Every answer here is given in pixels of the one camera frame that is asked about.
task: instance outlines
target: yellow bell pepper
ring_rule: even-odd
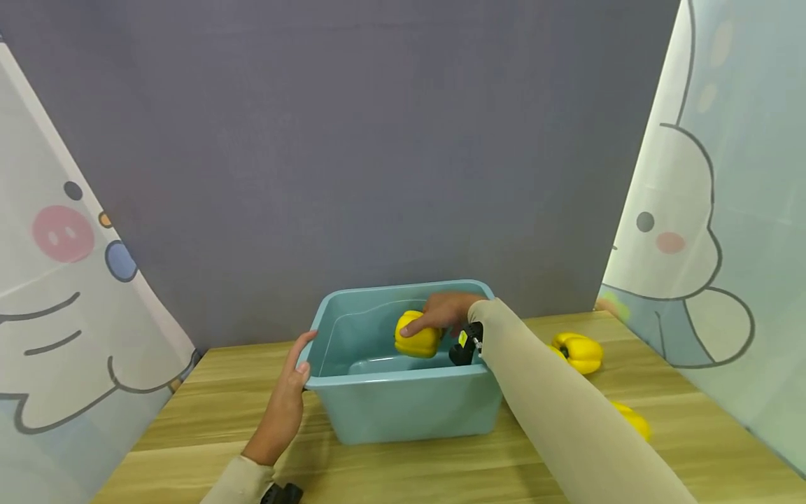
[[[413,320],[422,317],[421,311],[408,310],[398,320],[395,327],[395,349],[403,355],[417,357],[419,359],[430,359],[437,355],[439,341],[442,339],[442,332],[426,327],[409,338],[401,335],[401,329],[409,325]]]
[[[561,332],[551,341],[551,346],[583,375],[593,373],[602,365],[602,346],[586,336]]]
[[[645,441],[650,440],[650,424],[641,415],[619,402],[611,401],[611,403],[624,415],[625,420],[635,427],[635,430],[638,431],[638,434],[640,434]]]

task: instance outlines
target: pink cheek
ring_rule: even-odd
[[[655,240],[658,250],[664,254],[676,254],[686,248],[686,240],[677,233],[665,232]]]

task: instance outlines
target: gray backdrop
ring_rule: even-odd
[[[336,289],[590,310],[678,0],[3,0],[0,31],[201,349]]]

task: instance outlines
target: cartoon eye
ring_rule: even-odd
[[[67,197],[72,199],[74,202],[77,202],[84,197],[84,191],[82,191],[81,187],[79,187],[78,184],[73,181],[67,181],[64,183],[64,193],[67,194]]]
[[[654,227],[654,217],[649,212],[641,212],[635,219],[635,225],[638,226],[639,231],[648,233]]]

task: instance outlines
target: hand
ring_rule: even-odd
[[[260,465],[274,465],[289,447],[302,423],[302,390],[310,377],[310,364],[297,366],[302,349],[316,337],[316,331],[297,338],[285,357],[285,364],[268,400],[266,412],[241,455]]]
[[[423,309],[423,316],[401,329],[401,336],[409,338],[427,327],[445,329],[453,327],[459,334],[467,323],[467,313],[473,303],[487,298],[467,292],[437,292],[431,294]]]

